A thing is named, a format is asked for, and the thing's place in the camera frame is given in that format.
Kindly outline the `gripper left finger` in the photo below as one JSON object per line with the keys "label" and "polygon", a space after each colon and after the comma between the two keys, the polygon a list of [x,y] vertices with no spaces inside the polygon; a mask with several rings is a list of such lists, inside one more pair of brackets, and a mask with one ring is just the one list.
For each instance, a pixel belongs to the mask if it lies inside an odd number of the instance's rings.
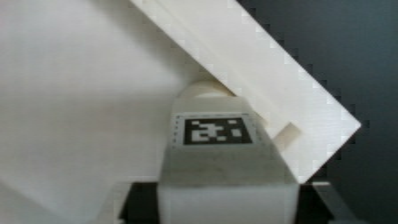
{"label": "gripper left finger", "polygon": [[125,224],[122,211],[130,193],[132,183],[118,182],[111,188],[98,216],[88,224]]}

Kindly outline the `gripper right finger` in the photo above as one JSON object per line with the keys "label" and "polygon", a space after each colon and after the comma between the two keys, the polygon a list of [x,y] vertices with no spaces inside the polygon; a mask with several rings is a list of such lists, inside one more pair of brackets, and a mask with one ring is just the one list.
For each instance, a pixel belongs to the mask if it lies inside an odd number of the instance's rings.
{"label": "gripper right finger", "polygon": [[333,214],[333,220],[328,224],[365,224],[351,210],[333,184],[329,182],[315,182],[313,188]]}

